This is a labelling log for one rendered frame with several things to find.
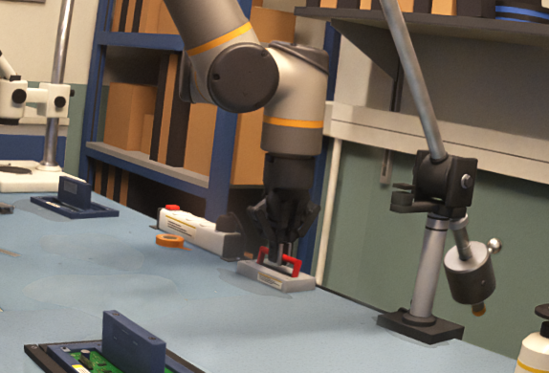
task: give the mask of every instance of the tabletop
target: tabletop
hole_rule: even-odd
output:
[[[97,340],[118,310],[210,373],[513,373],[516,361],[461,340],[428,346],[377,312],[321,289],[283,294],[188,244],[155,244],[154,219],[94,193],[120,217],[70,220],[30,202],[0,216],[0,372],[38,373],[24,344]]]

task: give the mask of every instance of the black clamp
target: black clamp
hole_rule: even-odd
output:
[[[427,150],[417,152],[413,185],[395,184],[391,211],[428,212],[451,219],[464,217],[472,204],[477,159],[448,156],[434,161]]]

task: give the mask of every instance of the shelf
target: shelf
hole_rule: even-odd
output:
[[[138,151],[122,150],[102,142],[86,143],[87,157],[147,177],[155,182],[175,187],[198,197],[207,197],[209,177],[182,167],[171,167],[148,159]]]
[[[97,32],[96,42],[100,46],[183,51],[183,40],[178,34]]]
[[[387,29],[381,11],[359,9],[296,8],[297,16],[332,21],[352,22]],[[539,23],[512,22],[468,16],[443,16],[426,13],[404,13],[411,33],[485,40],[500,43],[549,47],[549,26]]]

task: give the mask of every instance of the white pipe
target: white pipe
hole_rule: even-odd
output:
[[[334,214],[334,201],[336,199],[338,175],[340,173],[341,143],[341,139],[334,139],[334,146],[332,148],[332,163],[330,165],[330,178],[328,179],[328,193],[326,194],[322,234],[320,236],[320,246],[318,248],[317,273],[315,275],[319,286],[322,285],[322,281],[324,279],[324,268],[326,267],[326,254],[328,253],[328,241],[330,239],[332,215]]]

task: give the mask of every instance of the white power strip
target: white power strip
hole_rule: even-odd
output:
[[[157,227],[166,233],[183,236],[186,242],[227,261],[239,260],[244,253],[242,234],[218,231],[214,223],[186,211],[160,208]]]

